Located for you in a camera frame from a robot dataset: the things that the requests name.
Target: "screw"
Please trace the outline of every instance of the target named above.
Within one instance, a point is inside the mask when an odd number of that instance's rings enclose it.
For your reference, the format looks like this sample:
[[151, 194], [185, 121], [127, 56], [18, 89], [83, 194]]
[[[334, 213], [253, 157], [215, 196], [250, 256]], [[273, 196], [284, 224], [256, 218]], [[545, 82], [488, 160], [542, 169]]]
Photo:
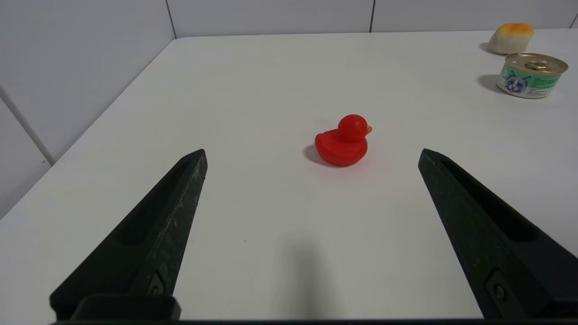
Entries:
[[494, 293], [496, 294], [496, 298], [500, 299], [500, 300], [505, 300], [506, 299], [506, 292], [504, 291], [504, 289], [502, 288], [502, 286], [500, 285], [496, 285], [494, 287]]

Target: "tin can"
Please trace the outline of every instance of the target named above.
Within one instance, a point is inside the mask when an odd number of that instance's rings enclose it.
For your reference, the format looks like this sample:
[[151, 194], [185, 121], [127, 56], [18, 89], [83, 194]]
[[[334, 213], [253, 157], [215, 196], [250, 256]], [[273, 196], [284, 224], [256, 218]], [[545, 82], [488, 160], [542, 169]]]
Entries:
[[523, 98], [544, 98], [560, 79], [568, 64], [555, 57], [536, 53], [512, 53], [496, 84], [506, 93]]

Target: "cat face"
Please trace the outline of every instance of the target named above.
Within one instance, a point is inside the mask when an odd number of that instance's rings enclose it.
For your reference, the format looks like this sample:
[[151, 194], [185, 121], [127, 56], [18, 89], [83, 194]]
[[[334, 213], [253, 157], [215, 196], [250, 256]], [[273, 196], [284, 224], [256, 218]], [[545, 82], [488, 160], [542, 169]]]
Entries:
[[511, 93], [521, 93], [528, 87], [528, 82], [531, 77], [520, 78], [517, 77], [513, 71], [510, 71], [510, 75], [507, 77], [504, 86]]

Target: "white tile wall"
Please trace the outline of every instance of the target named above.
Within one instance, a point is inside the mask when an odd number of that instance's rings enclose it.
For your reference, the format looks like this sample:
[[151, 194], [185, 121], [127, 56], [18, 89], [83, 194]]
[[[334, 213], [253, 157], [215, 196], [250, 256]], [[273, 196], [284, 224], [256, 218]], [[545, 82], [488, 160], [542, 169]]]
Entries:
[[578, 0], [376, 0], [374, 32], [474, 31], [505, 23], [569, 28]]
[[0, 99], [0, 219], [48, 169], [50, 164]]
[[165, 0], [1, 0], [0, 87], [58, 159], [173, 39]]
[[177, 37], [368, 32], [373, 0], [169, 0]]

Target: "can label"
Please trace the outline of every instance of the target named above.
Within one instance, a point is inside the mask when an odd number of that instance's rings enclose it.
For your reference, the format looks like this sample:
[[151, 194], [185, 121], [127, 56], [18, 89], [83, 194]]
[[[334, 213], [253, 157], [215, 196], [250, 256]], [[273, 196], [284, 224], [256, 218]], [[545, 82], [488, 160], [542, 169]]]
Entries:
[[560, 75], [539, 76], [505, 64], [496, 83], [510, 95], [524, 98], [543, 98], [550, 95]]

